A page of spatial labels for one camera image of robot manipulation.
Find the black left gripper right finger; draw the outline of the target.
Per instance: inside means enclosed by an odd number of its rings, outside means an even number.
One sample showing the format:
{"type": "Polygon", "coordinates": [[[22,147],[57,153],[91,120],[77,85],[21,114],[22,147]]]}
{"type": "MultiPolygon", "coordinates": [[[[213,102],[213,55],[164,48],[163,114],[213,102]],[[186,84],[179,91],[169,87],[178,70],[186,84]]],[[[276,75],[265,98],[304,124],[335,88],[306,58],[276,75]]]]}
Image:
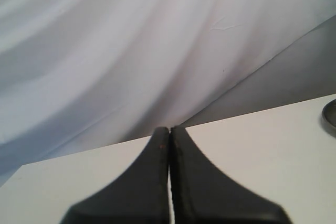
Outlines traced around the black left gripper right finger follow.
{"type": "Polygon", "coordinates": [[[171,128],[169,144],[175,223],[291,223],[280,205],[218,169],[185,128],[171,128]]]}

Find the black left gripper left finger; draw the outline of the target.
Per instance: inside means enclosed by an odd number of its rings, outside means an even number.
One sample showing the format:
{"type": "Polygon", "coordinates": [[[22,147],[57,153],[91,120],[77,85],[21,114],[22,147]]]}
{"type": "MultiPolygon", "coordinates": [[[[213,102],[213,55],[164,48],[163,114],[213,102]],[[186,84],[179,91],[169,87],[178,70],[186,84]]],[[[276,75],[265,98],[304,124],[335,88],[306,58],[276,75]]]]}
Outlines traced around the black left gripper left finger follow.
{"type": "Polygon", "coordinates": [[[158,127],[112,183],[69,208],[62,223],[168,223],[169,131],[158,127]]]}

